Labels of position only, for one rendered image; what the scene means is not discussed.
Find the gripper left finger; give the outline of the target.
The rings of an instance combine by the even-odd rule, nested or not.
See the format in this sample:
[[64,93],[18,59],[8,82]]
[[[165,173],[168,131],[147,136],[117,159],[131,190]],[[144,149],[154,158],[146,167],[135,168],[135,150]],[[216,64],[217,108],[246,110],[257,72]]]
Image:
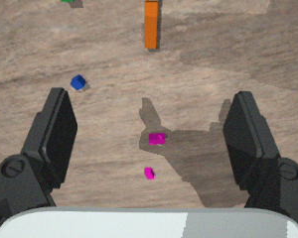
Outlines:
[[20,212],[56,206],[50,193],[65,182],[76,132],[68,92],[52,88],[20,155],[0,164],[0,227]]

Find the small magenta block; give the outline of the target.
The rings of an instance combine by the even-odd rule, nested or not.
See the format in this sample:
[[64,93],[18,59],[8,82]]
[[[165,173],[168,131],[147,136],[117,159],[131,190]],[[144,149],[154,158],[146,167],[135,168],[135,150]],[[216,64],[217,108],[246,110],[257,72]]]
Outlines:
[[151,167],[150,168],[144,168],[144,174],[148,179],[153,179],[154,178],[154,173],[153,173]]
[[164,133],[149,134],[149,144],[165,144],[165,135]]

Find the orange rod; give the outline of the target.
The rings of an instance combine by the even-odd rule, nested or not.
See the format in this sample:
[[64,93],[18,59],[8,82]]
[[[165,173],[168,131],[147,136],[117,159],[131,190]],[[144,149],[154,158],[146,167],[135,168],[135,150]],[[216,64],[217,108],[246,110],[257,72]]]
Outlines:
[[156,49],[157,0],[144,1],[144,49]]

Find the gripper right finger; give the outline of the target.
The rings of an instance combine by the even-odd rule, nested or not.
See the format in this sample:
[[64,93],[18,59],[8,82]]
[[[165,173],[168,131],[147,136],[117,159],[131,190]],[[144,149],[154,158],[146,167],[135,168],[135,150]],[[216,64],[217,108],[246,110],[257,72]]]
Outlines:
[[281,158],[250,91],[234,95],[223,135],[235,183],[249,194],[244,208],[274,211],[298,223],[298,164]]

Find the small blue cube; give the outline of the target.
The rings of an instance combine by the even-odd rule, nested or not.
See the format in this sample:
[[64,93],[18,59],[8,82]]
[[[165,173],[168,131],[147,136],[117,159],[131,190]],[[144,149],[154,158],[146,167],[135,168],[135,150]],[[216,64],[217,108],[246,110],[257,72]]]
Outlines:
[[78,91],[79,89],[83,88],[85,85],[85,79],[78,74],[77,76],[73,77],[71,81],[71,86]]

